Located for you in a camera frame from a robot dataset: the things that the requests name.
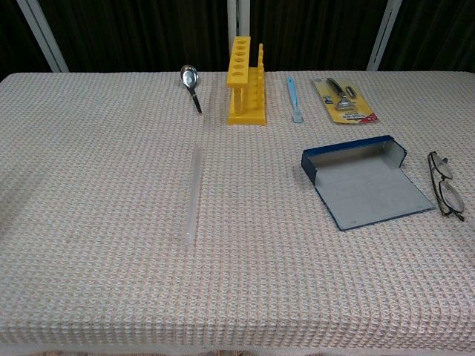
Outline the blue glasses case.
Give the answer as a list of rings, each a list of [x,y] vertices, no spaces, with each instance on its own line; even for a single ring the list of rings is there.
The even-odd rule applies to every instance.
[[[434,209],[402,169],[407,150],[392,136],[303,151],[301,167],[340,231]]]

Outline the thin dark-framed eyeglasses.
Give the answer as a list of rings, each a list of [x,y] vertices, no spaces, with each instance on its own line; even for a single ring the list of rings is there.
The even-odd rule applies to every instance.
[[[451,184],[453,172],[448,164],[448,158],[441,158],[436,151],[431,151],[427,155],[427,163],[433,192],[441,215],[449,217],[453,214],[464,222],[465,205],[459,192]]]

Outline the clear glass test tube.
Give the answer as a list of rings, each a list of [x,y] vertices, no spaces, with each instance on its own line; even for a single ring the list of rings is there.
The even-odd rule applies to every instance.
[[[197,145],[193,153],[193,171],[190,185],[189,214],[186,222],[185,244],[187,246],[194,243],[197,226],[197,209],[200,196],[201,172],[203,166],[203,149]]]

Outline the light blue toothbrush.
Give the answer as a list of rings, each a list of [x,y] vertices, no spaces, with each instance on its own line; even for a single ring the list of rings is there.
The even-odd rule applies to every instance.
[[[289,97],[292,104],[292,121],[294,123],[303,123],[304,119],[301,111],[298,108],[298,97],[295,87],[295,80],[292,77],[286,79],[287,89],[289,91]]]

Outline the yellow test tube rack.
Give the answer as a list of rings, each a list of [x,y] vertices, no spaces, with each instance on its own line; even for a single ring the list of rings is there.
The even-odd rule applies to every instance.
[[[256,67],[249,66],[250,44],[250,36],[236,36],[233,41],[226,78],[231,89],[228,125],[267,125],[263,44]]]

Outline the razor in yellow blister pack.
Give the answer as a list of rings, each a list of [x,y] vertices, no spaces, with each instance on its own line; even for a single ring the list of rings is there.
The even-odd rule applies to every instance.
[[[357,125],[379,121],[359,88],[350,79],[327,77],[314,79],[313,84],[334,123]]]

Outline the beige waffle-weave tablecloth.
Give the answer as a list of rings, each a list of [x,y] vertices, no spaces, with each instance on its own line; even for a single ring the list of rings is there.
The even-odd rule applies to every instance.
[[[379,118],[331,120],[313,84],[350,79]],[[0,81],[0,355],[245,350],[475,356],[475,74],[266,75],[266,126],[229,126],[226,74],[198,114],[176,72]],[[465,221],[438,209],[339,231],[305,149],[390,135],[433,199],[448,158]],[[193,153],[203,149],[194,243]]]

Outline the black pleated curtain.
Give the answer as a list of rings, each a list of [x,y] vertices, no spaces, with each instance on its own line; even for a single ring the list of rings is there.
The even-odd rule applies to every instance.
[[[72,72],[225,71],[239,0],[37,0]],[[380,70],[475,73],[475,0],[399,0]],[[278,70],[365,70],[389,0],[249,0]]]

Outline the white metal frame post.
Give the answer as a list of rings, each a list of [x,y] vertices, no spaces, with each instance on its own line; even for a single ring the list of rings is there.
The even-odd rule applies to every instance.
[[[226,0],[229,40],[250,35],[250,0]]]
[[[56,42],[39,0],[16,0],[50,69],[54,73],[69,73],[68,65]]]
[[[366,71],[377,71],[379,69],[401,5],[402,0],[387,0],[387,5],[373,44]]]

